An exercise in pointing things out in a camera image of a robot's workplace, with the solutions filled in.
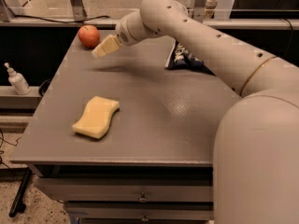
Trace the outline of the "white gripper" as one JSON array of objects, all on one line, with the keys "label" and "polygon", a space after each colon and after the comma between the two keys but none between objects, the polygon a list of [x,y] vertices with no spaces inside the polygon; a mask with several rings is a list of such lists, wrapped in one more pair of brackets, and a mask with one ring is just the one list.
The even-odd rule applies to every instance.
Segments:
[{"label": "white gripper", "polygon": [[116,35],[108,35],[97,45],[92,55],[98,59],[120,48],[120,42],[125,46],[135,45],[147,38],[153,38],[156,34],[142,21],[140,11],[134,11],[125,15],[115,27]]}]

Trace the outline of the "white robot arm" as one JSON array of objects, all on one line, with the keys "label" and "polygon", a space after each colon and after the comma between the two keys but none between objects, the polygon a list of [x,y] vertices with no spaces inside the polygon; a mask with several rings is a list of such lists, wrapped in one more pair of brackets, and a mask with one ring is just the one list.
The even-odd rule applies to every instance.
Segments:
[{"label": "white robot arm", "polygon": [[299,224],[298,67],[193,20],[175,0],[142,0],[93,56],[158,35],[175,38],[241,98],[215,137],[215,224]]}]

